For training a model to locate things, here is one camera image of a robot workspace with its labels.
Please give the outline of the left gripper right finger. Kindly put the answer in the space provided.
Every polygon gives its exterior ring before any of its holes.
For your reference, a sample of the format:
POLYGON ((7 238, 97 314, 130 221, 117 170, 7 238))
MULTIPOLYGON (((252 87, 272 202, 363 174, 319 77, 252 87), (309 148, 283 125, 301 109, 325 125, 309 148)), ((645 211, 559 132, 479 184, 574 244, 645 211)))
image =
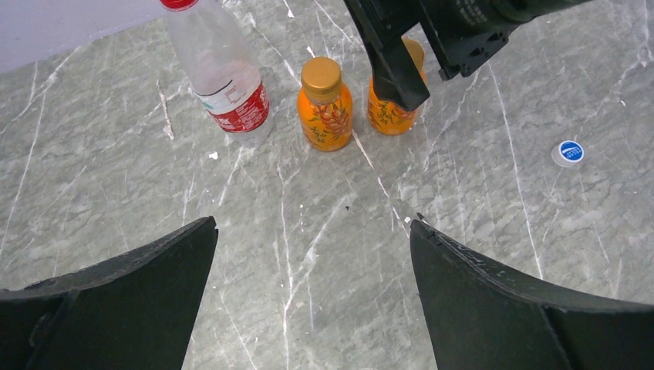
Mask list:
POLYGON ((653 307, 532 277, 421 220, 418 295, 440 369, 651 369, 653 307))

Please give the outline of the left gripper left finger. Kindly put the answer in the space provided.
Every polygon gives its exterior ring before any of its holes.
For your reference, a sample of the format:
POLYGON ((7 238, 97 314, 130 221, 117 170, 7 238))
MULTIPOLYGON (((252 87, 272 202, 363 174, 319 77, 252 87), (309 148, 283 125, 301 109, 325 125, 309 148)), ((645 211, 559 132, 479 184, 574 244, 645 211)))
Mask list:
POLYGON ((142 247, 1 292, 3 369, 179 369, 218 231, 202 217, 142 247))

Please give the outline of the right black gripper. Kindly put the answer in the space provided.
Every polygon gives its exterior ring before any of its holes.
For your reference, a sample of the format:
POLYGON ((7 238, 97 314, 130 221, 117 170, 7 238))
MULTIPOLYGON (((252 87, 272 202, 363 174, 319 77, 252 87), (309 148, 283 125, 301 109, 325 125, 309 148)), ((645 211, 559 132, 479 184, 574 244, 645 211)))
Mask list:
POLYGON ((373 71, 373 89, 406 111, 430 97, 403 42, 421 23, 443 81, 468 77, 508 43, 519 26, 582 1, 346 1, 373 71))

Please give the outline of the orange bottle cap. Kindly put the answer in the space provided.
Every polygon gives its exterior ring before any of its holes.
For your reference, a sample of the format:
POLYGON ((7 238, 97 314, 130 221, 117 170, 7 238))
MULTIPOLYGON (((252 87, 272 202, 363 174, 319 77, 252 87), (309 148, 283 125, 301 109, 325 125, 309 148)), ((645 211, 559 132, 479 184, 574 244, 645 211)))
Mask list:
POLYGON ((406 50, 410 54, 411 59, 415 67, 419 70, 423 70, 423 64, 425 59, 425 52, 423 47, 415 40, 410 38, 402 38, 403 44, 406 47, 406 50))
POLYGON ((328 57, 312 58, 302 68, 301 84, 308 98, 320 102, 329 101, 341 89, 340 66, 328 57))

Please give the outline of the orange juice bottle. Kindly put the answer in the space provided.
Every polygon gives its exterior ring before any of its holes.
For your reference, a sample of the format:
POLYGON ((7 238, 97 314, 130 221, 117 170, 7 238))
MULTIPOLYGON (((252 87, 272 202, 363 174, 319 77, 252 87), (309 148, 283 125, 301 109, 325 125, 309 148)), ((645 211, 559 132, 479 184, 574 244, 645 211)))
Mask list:
POLYGON ((297 110, 304 137, 314 149, 334 152, 348 144, 353 129, 353 99, 343 81, 338 95, 322 102, 308 98, 301 84, 297 110))
MULTIPOLYGON (((419 72, 422 80, 426 82, 425 72, 423 70, 419 72)), ((380 99, 376 95, 374 87, 375 83, 373 82, 373 78, 371 78, 369 81, 367 109, 367 116, 371 126, 379 133, 388 136, 400 135, 411 130, 421 107, 419 106, 412 111, 406 111, 389 100, 380 99)))

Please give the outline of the clear red-label bottle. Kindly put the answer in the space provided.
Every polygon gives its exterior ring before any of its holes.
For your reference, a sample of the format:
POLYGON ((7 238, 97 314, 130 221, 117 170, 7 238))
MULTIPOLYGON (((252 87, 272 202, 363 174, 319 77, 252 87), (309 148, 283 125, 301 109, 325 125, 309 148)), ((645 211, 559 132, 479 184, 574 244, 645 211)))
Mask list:
POLYGON ((220 129, 245 146, 271 132, 260 64, 234 15, 219 1, 167 11, 168 32, 193 94, 220 129))

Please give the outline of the white blue bottle cap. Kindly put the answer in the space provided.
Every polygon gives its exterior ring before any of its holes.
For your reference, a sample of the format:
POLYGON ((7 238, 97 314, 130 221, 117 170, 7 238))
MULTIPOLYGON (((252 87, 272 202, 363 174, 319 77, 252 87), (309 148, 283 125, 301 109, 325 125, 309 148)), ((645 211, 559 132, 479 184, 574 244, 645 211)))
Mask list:
POLYGON ((574 140, 564 140, 552 148, 551 158, 560 167, 570 168, 585 157, 584 148, 574 140))

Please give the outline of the red bottle cap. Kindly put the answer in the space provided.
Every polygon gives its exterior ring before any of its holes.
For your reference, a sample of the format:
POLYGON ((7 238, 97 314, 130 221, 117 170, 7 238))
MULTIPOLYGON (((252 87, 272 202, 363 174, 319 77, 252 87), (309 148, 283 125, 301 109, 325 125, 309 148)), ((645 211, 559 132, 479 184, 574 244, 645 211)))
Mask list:
POLYGON ((160 0, 161 5, 171 12, 181 12, 198 3, 198 0, 160 0))

